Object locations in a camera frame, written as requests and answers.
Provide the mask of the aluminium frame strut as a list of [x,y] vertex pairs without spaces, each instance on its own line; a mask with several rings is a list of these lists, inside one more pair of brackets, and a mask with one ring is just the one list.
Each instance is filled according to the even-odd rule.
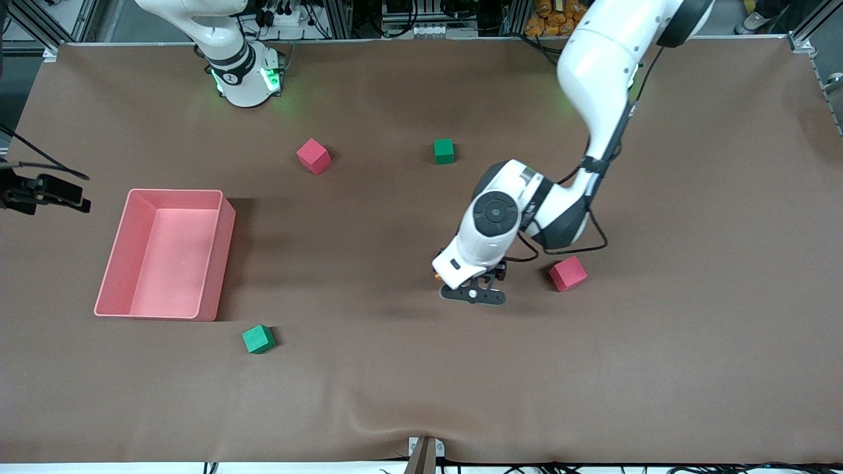
[[63,44],[83,42],[105,0],[0,0],[3,52],[39,56]]
[[788,35],[796,51],[843,42],[843,0],[792,0],[790,7]]

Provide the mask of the metal table edge bracket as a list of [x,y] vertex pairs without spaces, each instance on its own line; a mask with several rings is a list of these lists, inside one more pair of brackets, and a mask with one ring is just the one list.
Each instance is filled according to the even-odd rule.
[[410,437],[408,456],[404,474],[437,474],[437,461],[445,458],[445,443],[433,437]]

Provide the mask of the pink plastic bin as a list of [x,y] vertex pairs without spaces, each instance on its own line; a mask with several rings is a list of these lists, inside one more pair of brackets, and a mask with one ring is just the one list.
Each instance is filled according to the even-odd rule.
[[221,191],[130,190],[94,314],[216,320],[235,218]]

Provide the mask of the pink foam cube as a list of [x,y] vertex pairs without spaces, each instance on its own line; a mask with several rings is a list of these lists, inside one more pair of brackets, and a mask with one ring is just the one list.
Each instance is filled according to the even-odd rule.
[[557,291],[563,293],[585,282],[588,273],[578,256],[570,256],[554,264],[549,271],[549,276]]
[[297,157],[299,162],[315,175],[323,173],[333,161],[328,149],[313,138],[298,148]]

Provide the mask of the orange mesh bags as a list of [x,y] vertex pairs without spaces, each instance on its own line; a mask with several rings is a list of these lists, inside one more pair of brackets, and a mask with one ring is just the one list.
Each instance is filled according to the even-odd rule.
[[527,37],[569,36],[587,12],[581,0],[531,0],[531,6],[524,26]]

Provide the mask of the brown table cover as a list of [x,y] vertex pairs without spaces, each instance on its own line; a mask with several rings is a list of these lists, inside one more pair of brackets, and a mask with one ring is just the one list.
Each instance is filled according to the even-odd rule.
[[[418,435],[477,463],[843,462],[843,140],[785,39],[663,52],[594,201],[609,246],[563,293],[551,259],[511,266],[498,307],[443,300],[431,260],[489,166],[558,180],[587,140],[518,40],[299,45],[254,110],[190,46],[66,46],[17,129],[92,210],[0,211],[0,463],[368,461]],[[216,321],[94,314],[135,188],[235,208]],[[277,347],[249,354],[258,325]]]

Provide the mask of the grey shoe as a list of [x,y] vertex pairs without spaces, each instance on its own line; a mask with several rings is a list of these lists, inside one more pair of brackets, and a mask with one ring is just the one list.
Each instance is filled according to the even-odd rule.
[[745,19],[734,25],[734,35],[756,35],[759,31],[771,26],[777,17],[777,15],[765,17],[761,13],[753,10],[753,12],[747,15]]

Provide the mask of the white power strip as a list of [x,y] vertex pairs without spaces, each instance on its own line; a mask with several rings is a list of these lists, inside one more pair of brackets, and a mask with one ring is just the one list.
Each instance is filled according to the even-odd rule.
[[300,3],[280,4],[276,9],[263,9],[262,13],[256,16],[262,28],[303,28],[310,25],[311,16]]

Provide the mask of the white terminal block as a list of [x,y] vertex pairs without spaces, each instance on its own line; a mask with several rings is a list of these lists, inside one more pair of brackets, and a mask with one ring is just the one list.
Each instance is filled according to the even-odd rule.
[[448,24],[422,24],[412,29],[413,39],[472,39],[478,37],[477,30],[467,27],[456,27]]

